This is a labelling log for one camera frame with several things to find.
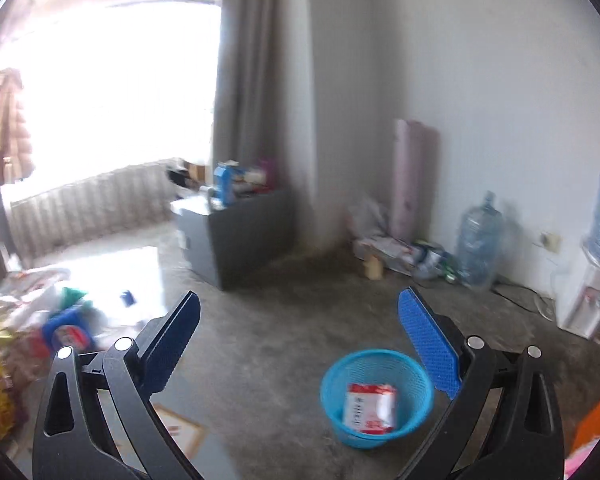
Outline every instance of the window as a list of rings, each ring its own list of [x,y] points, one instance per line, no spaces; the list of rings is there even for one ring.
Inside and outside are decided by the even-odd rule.
[[[220,8],[199,2],[90,8],[5,46],[36,164],[11,200],[130,164],[206,162],[219,22]]]

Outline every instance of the blue plastic basket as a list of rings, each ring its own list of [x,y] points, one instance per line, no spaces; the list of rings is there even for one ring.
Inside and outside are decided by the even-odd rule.
[[[342,423],[347,387],[351,383],[390,384],[396,388],[395,431],[369,435],[350,430]],[[433,391],[427,373],[410,357],[392,350],[364,350],[349,354],[327,371],[320,386],[320,402],[344,444],[371,449],[416,430],[431,411]]]

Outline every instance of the pink object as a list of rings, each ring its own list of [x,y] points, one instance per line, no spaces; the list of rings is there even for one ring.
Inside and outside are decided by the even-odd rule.
[[[424,129],[415,121],[395,121],[394,186],[391,200],[389,234],[406,244],[413,241],[422,157]]]
[[[276,171],[276,161],[272,158],[261,158],[258,162],[258,166],[260,166],[267,175],[266,186],[269,189],[276,189],[278,185],[278,172]]]
[[[571,453],[568,459],[564,461],[564,480],[568,480],[568,478],[570,478],[584,463],[589,456],[589,453],[591,453],[591,450],[596,447],[598,440],[599,439],[596,438],[593,442],[590,442],[586,446],[582,446],[580,449]]]

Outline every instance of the red and white packet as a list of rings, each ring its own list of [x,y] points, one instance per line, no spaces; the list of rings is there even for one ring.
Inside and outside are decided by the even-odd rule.
[[[360,433],[390,433],[395,427],[395,396],[395,388],[389,384],[350,384],[343,424]]]

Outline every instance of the orange object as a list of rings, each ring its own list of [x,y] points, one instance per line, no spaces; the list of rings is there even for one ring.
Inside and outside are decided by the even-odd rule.
[[[598,437],[600,437],[600,402],[578,425],[578,431],[576,432],[571,452],[573,453],[582,446],[586,446],[594,438]]]
[[[365,275],[368,279],[377,281],[382,280],[384,274],[384,263],[377,256],[370,254],[365,260]]]

